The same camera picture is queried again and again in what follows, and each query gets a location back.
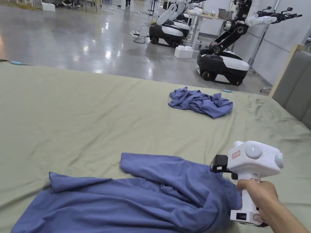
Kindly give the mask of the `person's right hand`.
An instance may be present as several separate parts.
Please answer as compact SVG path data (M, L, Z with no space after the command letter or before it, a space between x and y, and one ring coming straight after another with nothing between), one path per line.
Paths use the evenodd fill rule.
M239 180L237 189L246 190L264 219L265 212L272 204L279 204L279 197L274 184L268 181Z

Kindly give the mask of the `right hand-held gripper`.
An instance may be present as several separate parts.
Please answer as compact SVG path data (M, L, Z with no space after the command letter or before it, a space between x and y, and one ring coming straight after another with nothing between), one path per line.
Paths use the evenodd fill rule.
M261 178L278 175L284 167L283 154L275 147L257 141L236 141L227 155L217 154L210 171L214 173L231 173L233 180L261 181ZM241 224L268 226L259 215L246 190L241 192L242 207L232 210L230 219Z

